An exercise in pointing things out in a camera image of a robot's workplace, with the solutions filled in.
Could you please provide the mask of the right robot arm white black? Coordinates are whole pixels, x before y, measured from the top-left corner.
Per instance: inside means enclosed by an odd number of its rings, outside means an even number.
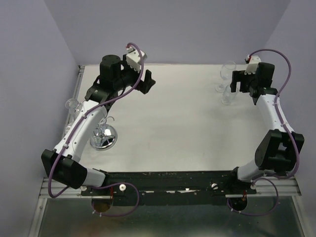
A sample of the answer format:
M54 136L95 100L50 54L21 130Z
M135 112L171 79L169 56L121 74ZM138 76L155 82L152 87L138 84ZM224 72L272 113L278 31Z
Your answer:
M288 124L281 109L278 90L272 88L273 64L261 61L249 62L244 71L234 71L230 89L248 93L259 109L268 129L255 151L254 160L236 168L237 176L227 181L228 190L234 194L264 175L287 179L299 164L298 156L304 144L304 136L296 133Z

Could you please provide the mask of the removed wine glass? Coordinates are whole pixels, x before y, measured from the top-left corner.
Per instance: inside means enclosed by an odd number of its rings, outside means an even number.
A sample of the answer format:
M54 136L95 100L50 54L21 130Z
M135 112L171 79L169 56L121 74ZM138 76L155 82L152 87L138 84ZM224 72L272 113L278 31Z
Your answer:
M236 98L237 94L238 94L238 89L236 89L235 92L232 92L230 85L227 85L223 92L221 103L227 106L230 105Z
M223 64L221 70L220 70L220 77L222 79L222 82L215 86L215 90L219 93L223 93L226 86L229 84L229 82L232 79L232 73L237 68L237 65L234 61L227 61Z

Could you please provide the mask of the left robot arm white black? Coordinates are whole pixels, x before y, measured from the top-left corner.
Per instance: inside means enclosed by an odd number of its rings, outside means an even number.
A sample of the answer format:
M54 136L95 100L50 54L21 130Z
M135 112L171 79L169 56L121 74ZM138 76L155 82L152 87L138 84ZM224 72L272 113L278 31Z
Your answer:
M151 72L141 68L146 58L144 52L137 50L122 58L116 55L106 55L102 58L100 74L88 89L82 108L70 130L53 150L44 150L41 155L50 181L55 180L74 189L92 186L99 195L109 191L105 173L86 168L79 162L92 132L114 102L121 98L119 91L129 86L146 94L156 83Z

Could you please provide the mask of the chrome wine glass rack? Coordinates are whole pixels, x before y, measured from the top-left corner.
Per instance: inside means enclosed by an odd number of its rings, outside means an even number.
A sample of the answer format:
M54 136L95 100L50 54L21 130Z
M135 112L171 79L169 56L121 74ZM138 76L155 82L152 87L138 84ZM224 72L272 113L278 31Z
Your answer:
M115 128L107 123L108 119L115 120L113 116L102 118L90 136L90 145L97 151L106 151L112 148L118 139Z

